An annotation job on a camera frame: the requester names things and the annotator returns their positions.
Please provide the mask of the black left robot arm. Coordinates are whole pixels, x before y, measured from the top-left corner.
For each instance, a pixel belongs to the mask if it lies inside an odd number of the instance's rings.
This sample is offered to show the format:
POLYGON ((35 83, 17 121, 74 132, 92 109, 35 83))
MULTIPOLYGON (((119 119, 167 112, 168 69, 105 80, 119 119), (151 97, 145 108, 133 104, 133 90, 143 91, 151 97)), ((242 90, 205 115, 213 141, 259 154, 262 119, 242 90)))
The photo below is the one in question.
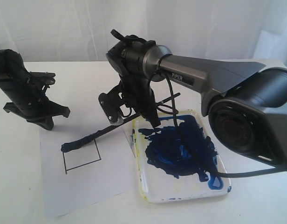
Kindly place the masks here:
POLYGON ((30 72, 21 55, 11 49, 0 49, 0 89, 11 100, 3 107, 29 123, 52 130, 53 117, 69 117, 70 109, 46 96, 46 90, 55 84, 55 73, 30 72))

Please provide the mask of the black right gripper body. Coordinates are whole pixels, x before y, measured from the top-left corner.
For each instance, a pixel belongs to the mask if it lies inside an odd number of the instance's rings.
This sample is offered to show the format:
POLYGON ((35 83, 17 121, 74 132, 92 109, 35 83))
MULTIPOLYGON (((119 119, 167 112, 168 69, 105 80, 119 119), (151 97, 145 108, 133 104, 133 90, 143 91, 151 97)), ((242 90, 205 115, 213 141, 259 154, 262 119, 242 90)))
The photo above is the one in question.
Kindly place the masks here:
POLYGON ((157 117, 153 90, 141 77, 122 77, 122 92, 129 106, 143 117, 157 117))

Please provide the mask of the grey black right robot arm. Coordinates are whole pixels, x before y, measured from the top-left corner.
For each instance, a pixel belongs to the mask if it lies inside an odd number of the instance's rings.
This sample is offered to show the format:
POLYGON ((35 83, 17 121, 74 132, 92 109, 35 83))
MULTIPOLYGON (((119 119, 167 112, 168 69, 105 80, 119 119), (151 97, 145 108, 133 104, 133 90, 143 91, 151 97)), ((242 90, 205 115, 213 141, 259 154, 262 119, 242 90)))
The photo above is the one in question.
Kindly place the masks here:
POLYGON ((176 56, 154 40, 111 33, 118 42, 106 57, 120 77, 111 123, 126 105, 157 127, 150 84, 175 82, 200 94, 201 113, 226 148, 270 166, 247 176, 287 171, 287 68, 176 56))

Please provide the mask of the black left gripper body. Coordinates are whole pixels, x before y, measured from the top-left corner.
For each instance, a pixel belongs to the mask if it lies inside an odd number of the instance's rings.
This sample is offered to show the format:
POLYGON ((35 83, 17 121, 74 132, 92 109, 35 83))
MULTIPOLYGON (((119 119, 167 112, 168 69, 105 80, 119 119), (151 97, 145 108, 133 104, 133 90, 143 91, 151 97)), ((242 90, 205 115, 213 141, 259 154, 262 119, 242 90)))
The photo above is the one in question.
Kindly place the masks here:
POLYGON ((33 93, 29 85, 19 84, 16 81, 4 81, 3 92, 9 97, 3 107, 7 113, 13 113, 29 123, 52 124, 53 117, 68 117, 70 109, 50 101, 43 92, 33 93))

